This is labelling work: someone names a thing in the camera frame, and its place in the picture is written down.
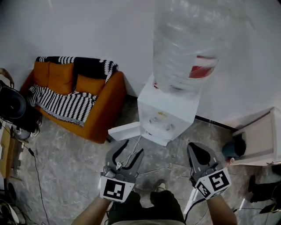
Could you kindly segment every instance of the white cable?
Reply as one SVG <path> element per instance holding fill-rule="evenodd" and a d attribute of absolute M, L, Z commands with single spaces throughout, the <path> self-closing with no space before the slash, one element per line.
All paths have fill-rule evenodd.
<path fill-rule="evenodd" d="M 126 160 L 127 160 L 127 162 L 126 162 L 126 164 L 125 165 L 122 165 L 122 167 L 125 167 L 127 164 L 128 164 L 128 162 L 129 162 L 129 160 L 130 160 L 130 158 L 132 157 L 132 155 L 133 154 L 135 154 L 135 153 L 137 153 L 138 152 L 138 150 L 140 149 L 140 139 L 141 139 L 141 136 L 139 137 L 139 139 L 138 140 L 136 140 L 136 139 L 134 139 L 134 138 L 132 138 L 133 140 L 135 140 L 136 141 L 136 144 L 135 144 L 135 146 L 134 146 L 134 148 L 133 148 L 133 151 L 132 151 L 132 153 L 126 158 L 126 159 L 124 159 L 121 163 L 123 164 L 123 162 L 125 162 Z"/>
<path fill-rule="evenodd" d="M 157 169 L 157 170 L 153 170 L 153 171 L 149 171 L 149 172 L 146 172 L 146 173 L 143 173 L 143 174 L 139 174 L 138 177 L 139 177 L 139 176 L 142 176 L 142 175 L 145 175 L 145 174 L 149 174 L 149 173 L 153 173 L 153 172 L 156 172 L 156 171 L 160 171 L 160 170 L 163 170 L 163 169 L 168 169 L 168 170 L 173 171 L 173 170 L 170 169 L 169 167 L 162 167 L 162 168 Z"/>
<path fill-rule="evenodd" d="M 275 189 L 276 189 L 279 185 L 281 185 L 281 183 L 278 184 L 278 185 L 273 189 L 273 192 L 275 191 Z"/>

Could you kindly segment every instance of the power cord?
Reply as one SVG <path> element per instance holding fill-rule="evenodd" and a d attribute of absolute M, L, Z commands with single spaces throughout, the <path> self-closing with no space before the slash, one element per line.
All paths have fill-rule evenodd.
<path fill-rule="evenodd" d="M 208 211 L 209 211 L 209 209 L 207 209 L 207 211 L 205 212 L 204 216 L 195 225 L 197 225 L 206 216 Z"/>
<path fill-rule="evenodd" d="M 140 143 L 139 143 L 139 142 L 140 142 L 140 139 L 141 139 L 141 136 L 139 137 L 138 140 L 136 140 L 136 139 L 134 139 L 134 138 L 132 138 L 132 139 L 133 139 L 134 141 L 136 141 L 136 144 L 135 144 L 135 146 L 134 146 L 134 148 L 133 148 L 131 154 L 130 154 L 126 159 L 124 159 L 122 162 L 120 162 L 120 164 L 121 164 L 120 167 L 125 167 L 125 166 L 128 164 L 128 162 L 129 162 L 130 158 L 132 157 L 132 155 L 135 154 L 135 153 L 137 153 L 138 150 L 141 148 Z"/>
<path fill-rule="evenodd" d="M 5 202 L 7 205 L 11 205 L 10 203 L 6 202 L 6 201 L 3 200 L 3 199 L 0 199 L 0 201 Z M 32 211 L 32 209 L 29 207 L 29 205 L 28 205 L 26 202 L 24 202 L 24 201 L 19 201 L 19 202 L 24 203 L 24 204 L 30 209 L 30 212 Z M 31 222 L 31 224 L 39 225 L 38 223 L 35 223 L 32 219 L 30 219 L 30 217 L 29 217 L 25 212 L 21 211 L 20 209 L 19 209 L 19 211 L 24 214 L 24 217 L 28 218 L 28 220 Z"/>
<path fill-rule="evenodd" d="M 109 211 L 106 211 L 106 215 L 107 215 L 107 220 L 104 222 L 104 225 L 108 225 L 108 218 L 109 218 L 109 214 L 108 214 Z"/>
<path fill-rule="evenodd" d="M 268 219 L 269 214 L 267 214 L 267 219 Z M 264 225 L 267 225 L 267 219 L 265 220 Z"/>
<path fill-rule="evenodd" d="M 205 201 L 205 199 L 200 199 L 200 200 L 198 200 L 197 202 L 195 202 L 195 203 L 192 204 L 192 206 L 190 207 L 190 209 L 187 211 L 187 213 L 186 213 L 186 215 L 185 215 L 184 223 L 186 223 L 187 216 L 188 216 L 188 213 L 190 212 L 190 210 L 191 210 L 195 205 L 197 205 L 198 203 L 203 202 L 203 201 Z"/>
<path fill-rule="evenodd" d="M 9 135 L 11 135 L 11 133 L 7 130 L 6 127 L 3 126 L 3 124 L 1 123 L 1 126 L 9 133 Z M 21 141 L 19 141 L 18 139 L 16 139 L 15 137 L 13 137 L 16 141 L 18 141 L 20 144 L 23 144 Z M 36 157 L 34 155 L 34 152 L 31 150 L 31 148 L 28 148 L 26 147 L 25 145 L 23 145 L 26 149 L 28 149 L 29 153 L 34 157 L 34 160 L 35 160 L 35 168 L 36 168 L 36 171 L 37 171 L 37 177 L 38 177 L 38 182 L 39 182 L 39 188 L 40 188 L 40 195 L 41 195 L 41 201 L 42 201 L 42 205 L 43 205 L 43 208 L 44 208 L 44 211 L 45 211 L 45 214 L 46 214 L 46 218 L 47 218 L 47 222 L 48 222 L 48 225 L 50 225 L 50 222 L 49 222 L 49 218 L 48 218 L 48 215 L 47 215 L 47 212 L 46 212 L 46 209 L 45 209 L 45 206 L 44 206 L 44 202 L 43 202 L 43 197 L 42 197 L 42 189 L 41 189 L 41 184 L 40 184 L 40 179 L 39 179 L 39 172 L 38 172 L 38 169 L 37 169 L 37 161 L 36 161 Z"/>
<path fill-rule="evenodd" d="M 273 189 L 273 192 L 275 191 L 275 189 L 276 189 L 279 185 L 281 185 L 281 183 L 278 184 L 278 185 Z"/>
<path fill-rule="evenodd" d="M 238 208 L 238 209 L 234 209 L 233 212 L 235 213 L 237 210 L 241 210 L 241 209 L 260 209 L 260 208 Z"/>

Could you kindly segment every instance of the gray tile floor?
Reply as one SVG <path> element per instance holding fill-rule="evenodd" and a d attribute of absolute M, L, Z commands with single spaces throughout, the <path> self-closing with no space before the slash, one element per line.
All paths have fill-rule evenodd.
<path fill-rule="evenodd" d="M 128 101 L 117 125 L 136 120 L 138 120 L 136 102 Z M 166 147 L 142 138 L 140 147 L 144 149 L 145 156 L 135 186 L 136 192 L 142 196 L 142 205 L 151 206 L 149 194 L 154 190 L 156 181 L 163 178 L 167 181 L 167 188 L 174 193 L 184 211 L 193 189 L 189 181 L 191 168 L 186 160 L 187 144 L 200 142 L 215 150 L 221 157 L 222 146 L 229 140 L 231 140 L 231 133 L 228 130 L 199 120 L 195 120 L 181 136 Z M 41 132 L 29 146 L 36 154 L 42 195 L 51 225 L 71 224 L 73 219 L 98 195 L 99 172 L 104 166 L 106 152 L 114 144 L 115 142 L 95 144 L 43 118 Z M 131 139 L 121 158 L 125 158 L 134 145 L 135 141 Z M 247 193 L 248 180 L 253 174 L 259 175 L 262 182 L 278 179 L 271 176 L 270 169 L 261 170 L 260 167 L 247 166 L 228 169 L 232 186 L 223 193 L 223 197 L 231 208 L 239 208 L 243 199 L 246 199 L 243 207 L 263 208 L 270 204 L 271 201 L 251 204 L 248 202 L 251 196 Z M 24 151 L 22 156 L 21 178 L 22 181 L 12 180 L 18 200 L 21 201 L 19 204 L 33 221 L 38 224 L 43 221 L 47 224 L 40 200 L 35 162 L 27 151 Z M 211 224 L 207 210 L 206 202 L 195 206 L 189 213 L 187 224 Z M 258 212 L 259 210 L 237 211 L 239 224 L 264 225 L 267 215 L 258 215 Z M 270 214 L 267 225 L 276 224 L 279 219 L 278 213 Z"/>

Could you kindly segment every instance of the black pants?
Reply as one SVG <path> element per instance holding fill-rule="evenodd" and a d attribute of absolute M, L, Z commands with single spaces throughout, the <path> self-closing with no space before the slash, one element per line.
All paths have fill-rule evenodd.
<path fill-rule="evenodd" d="M 131 192 L 124 203 L 115 202 L 109 211 L 108 225 L 128 220 L 176 220 L 184 223 L 180 205 L 170 191 L 152 192 L 150 201 L 154 206 L 150 208 L 143 208 L 140 199 L 139 194 Z"/>
<path fill-rule="evenodd" d="M 256 184 L 252 191 L 254 194 L 252 198 L 253 201 L 266 201 L 271 199 L 272 197 L 281 200 L 281 185 L 279 185 L 280 183 L 281 181 L 269 184 Z"/>
<path fill-rule="evenodd" d="M 38 128 L 37 121 L 41 113 L 26 102 L 25 113 L 18 119 L 7 119 L 12 124 L 23 130 L 33 133 Z"/>

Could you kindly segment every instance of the white wall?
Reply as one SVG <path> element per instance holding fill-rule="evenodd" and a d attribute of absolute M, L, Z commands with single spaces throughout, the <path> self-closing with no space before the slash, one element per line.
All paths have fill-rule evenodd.
<path fill-rule="evenodd" d="M 137 95 L 152 71 L 153 7 L 152 0 L 4 0 L 0 67 L 19 88 L 37 56 L 111 59 Z"/>
<path fill-rule="evenodd" d="M 203 91 L 197 115 L 231 126 L 281 109 L 281 5 L 246 0 L 247 25 Z M 0 67 L 19 88 L 36 56 L 107 58 L 138 95 L 152 73 L 153 0 L 4 0 Z"/>
<path fill-rule="evenodd" d="M 281 109 L 281 5 L 246 0 L 249 23 L 203 91 L 197 115 L 236 127 Z"/>

